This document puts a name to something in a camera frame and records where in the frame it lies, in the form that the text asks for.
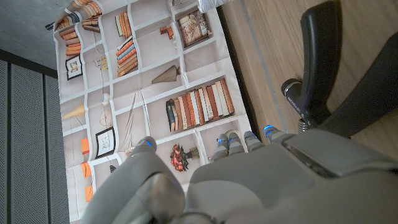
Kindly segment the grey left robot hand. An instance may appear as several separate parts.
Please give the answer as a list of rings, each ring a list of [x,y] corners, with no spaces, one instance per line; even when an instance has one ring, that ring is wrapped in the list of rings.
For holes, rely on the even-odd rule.
[[[339,135],[268,125],[219,137],[182,189],[147,136],[96,191],[82,223],[396,223],[397,162]]]

